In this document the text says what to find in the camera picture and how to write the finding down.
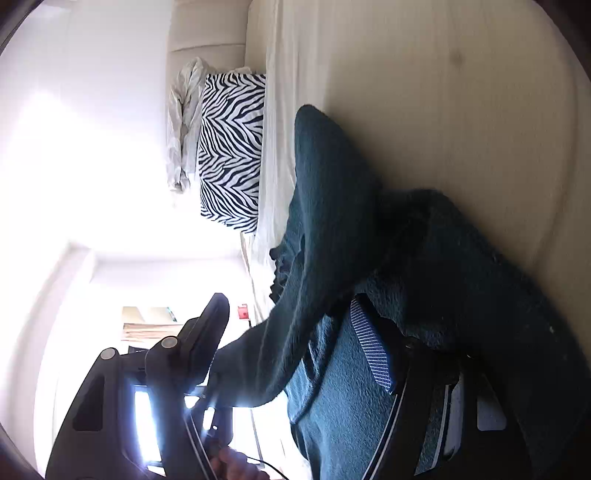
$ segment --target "striped fabric panel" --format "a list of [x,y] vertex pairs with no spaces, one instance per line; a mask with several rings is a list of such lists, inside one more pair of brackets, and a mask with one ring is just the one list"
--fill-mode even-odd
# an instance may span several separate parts
[[388,394],[392,394],[393,381],[390,376],[388,354],[357,298],[351,301],[351,323],[375,381]]
[[208,75],[198,159],[201,214],[244,233],[256,231],[265,76]]

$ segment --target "pillow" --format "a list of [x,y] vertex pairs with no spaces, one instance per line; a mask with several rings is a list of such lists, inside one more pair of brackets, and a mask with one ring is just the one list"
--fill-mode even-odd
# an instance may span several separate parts
[[207,75],[197,158],[201,214],[256,231],[265,76]]
[[[250,73],[249,67],[231,70]],[[168,186],[172,192],[199,193],[197,174],[197,142],[201,129],[203,90],[207,75],[220,73],[200,57],[188,62],[170,86],[167,100],[167,158]]]

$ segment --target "red sign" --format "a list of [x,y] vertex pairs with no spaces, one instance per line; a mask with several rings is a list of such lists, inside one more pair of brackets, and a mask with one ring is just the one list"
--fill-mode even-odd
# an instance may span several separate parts
[[238,318],[248,320],[248,305],[246,303],[238,306]]

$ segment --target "fingers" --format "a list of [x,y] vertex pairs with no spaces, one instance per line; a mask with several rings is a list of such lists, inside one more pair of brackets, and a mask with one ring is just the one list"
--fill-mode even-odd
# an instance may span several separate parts
[[242,475],[247,473],[249,466],[244,453],[228,449],[225,455],[220,452],[220,459],[228,466],[228,480],[242,480]]
[[258,472],[256,480],[269,480],[269,474],[267,472]]
[[215,460],[217,461],[216,466],[221,465],[220,461],[227,465],[226,478],[228,480],[269,480],[269,475],[266,472],[260,472],[254,464],[248,463],[246,455],[231,448],[221,450],[219,459]]
[[213,459],[211,459],[209,461],[209,463],[212,466],[213,473],[215,473],[216,476],[218,476],[222,471],[222,462],[220,461],[220,459],[217,457],[214,457]]

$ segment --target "black cable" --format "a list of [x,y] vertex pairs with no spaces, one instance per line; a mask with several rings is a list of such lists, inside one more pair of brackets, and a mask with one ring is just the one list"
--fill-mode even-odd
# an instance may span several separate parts
[[269,462],[266,462],[264,460],[260,460],[258,458],[249,457],[248,455],[246,456],[246,458],[250,458],[250,460],[254,460],[256,462],[264,463],[265,465],[270,466],[274,471],[276,471],[279,475],[281,475],[285,480],[290,480],[285,475],[283,475],[283,473],[281,473],[277,468],[275,468],[274,466],[272,466]]

